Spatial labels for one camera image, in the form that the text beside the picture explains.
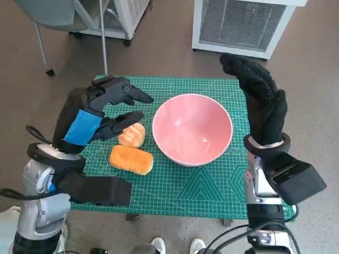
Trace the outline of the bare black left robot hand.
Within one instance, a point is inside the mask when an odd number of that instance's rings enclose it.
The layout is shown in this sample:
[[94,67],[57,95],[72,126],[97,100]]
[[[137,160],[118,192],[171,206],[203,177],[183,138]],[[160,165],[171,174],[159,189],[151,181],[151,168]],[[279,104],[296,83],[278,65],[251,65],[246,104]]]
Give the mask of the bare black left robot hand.
[[144,117],[142,111],[132,111],[110,118],[103,111],[106,104],[133,106],[153,101],[122,76],[105,76],[89,87],[74,88],[59,114],[52,145],[64,153],[80,153],[92,141],[116,137]]

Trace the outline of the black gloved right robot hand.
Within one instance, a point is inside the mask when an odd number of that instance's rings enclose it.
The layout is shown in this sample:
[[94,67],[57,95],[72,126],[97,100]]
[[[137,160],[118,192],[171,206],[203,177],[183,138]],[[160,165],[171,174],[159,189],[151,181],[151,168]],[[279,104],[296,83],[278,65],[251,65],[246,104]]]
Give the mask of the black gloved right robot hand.
[[285,91],[255,61],[226,53],[220,56],[220,63],[224,73],[238,79],[245,95],[251,137],[261,146],[281,142],[288,109]]

